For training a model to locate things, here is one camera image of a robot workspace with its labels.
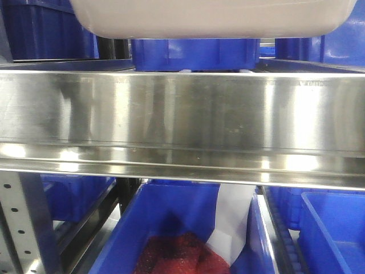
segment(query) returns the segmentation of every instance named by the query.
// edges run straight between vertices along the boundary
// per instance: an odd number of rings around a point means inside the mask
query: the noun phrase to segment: storage shelf
[[[106,61],[67,71],[71,62],[0,66],[0,169],[365,189],[361,68],[264,59],[255,73],[107,72]]]

